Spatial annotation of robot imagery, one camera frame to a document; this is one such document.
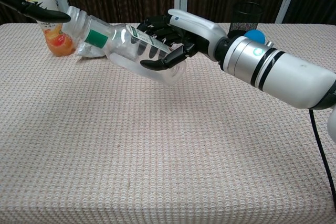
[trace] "black robotic finger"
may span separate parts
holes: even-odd
[[[166,55],[166,57],[163,59],[142,60],[140,61],[140,64],[143,67],[154,71],[165,70],[174,67],[175,65],[184,61],[187,57],[195,55],[196,52],[197,50],[195,44],[188,43],[187,45],[183,45],[175,49],[170,54]]]
[[[132,43],[132,44],[135,44],[135,43],[137,43],[137,42],[139,42],[139,40],[138,40],[137,38],[134,38],[134,37],[132,36],[132,38],[131,38],[131,43]]]
[[[157,37],[156,39],[162,41],[168,46],[172,46],[173,44],[182,43],[182,38],[177,34],[168,34],[167,36]]]
[[[146,30],[144,33],[148,34],[149,36],[155,36],[156,35],[155,32],[156,32],[155,30]]]
[[[147,31],[150,28],[153,29],[162,29],[167,28],[169,25],[167,24],[167,17],[165,15],[150,17],[144,20],[139,26],[138,29],[140,31]]]
[[[156,47],[151,47],[151,49],[149,50],[149,58],[153,59],[156,53],[158,52],[158,50],[159,49]]]
[[[147,33],[149,33],[149,32],[152,32],[152,33],[156,34],[157,36],[165,36],[165,35],[168,35],[168,34],[174,34],[175,33],[175,31],[171,27],[161,28],[161,29],[149,28],[147,30]]]
[[[145,45],[145,44],[143,44],[143,43],[139,43],[139,47],[138,47],[138,52],[137,52],[137,54],[138,54],[138,55],[142,55],[143,52],[145,52],[146,47],[147,47],[147,45]]]

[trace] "beige tablecloth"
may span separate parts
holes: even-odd
[[[336,71],[335,26],[259,28]],[[206,57],[166,87],[54,57],[36,24],[0,26],[0,47],[0,223],[336,223],[308,111]],[[316,119],[336,179],[329,113]]]

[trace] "orange juice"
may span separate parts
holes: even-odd
[[[57,0],[26,0],[48,10],[59,10]],[[62,32],[62,24],[38,22],[48,48],[56,56],[66,56],[74,52],[74,45],[69,35]]]

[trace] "robotic arm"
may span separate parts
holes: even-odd
[[[25,0],[0,0],[0,3],[16,10],[26,17],[33,18],[41,22],[66,23],[71,20],[70,16],[66,13],[58,12],[56,10],[43,9],[38,5]]]
[[[138,29],[160,34],[157,38],[169,45],[172,41],[167,38],[175,33],[183,45],[164,59],[142,60],[142,66],[157,71],[171,68],[200,51],[224,72],[296,108],[333,108],[328,132],[336,142],[336,73],[273,48],[271,42],[264,45],[245,36],[228,39],[217,24],[182,10],[170,9],[161,21],[167,26],[149,18]]]

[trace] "clear plastic bottle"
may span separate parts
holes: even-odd
[[[26,0],[48,10],[59,10],[57,0]],[[66,56],[74,52],[74,45],[70,36],[62,32],[62,24],[38,22],[48,48],[56,56]]]
[[[167,85],[177,82],[186,69],[185,61],[167,70],[147,69],[140,65],[141,60],[164,58],[172,49],[130,25],[112,26],[73,6],[67,13],[71,21],[63,24],[63,31],[101,48],[118,66]]]

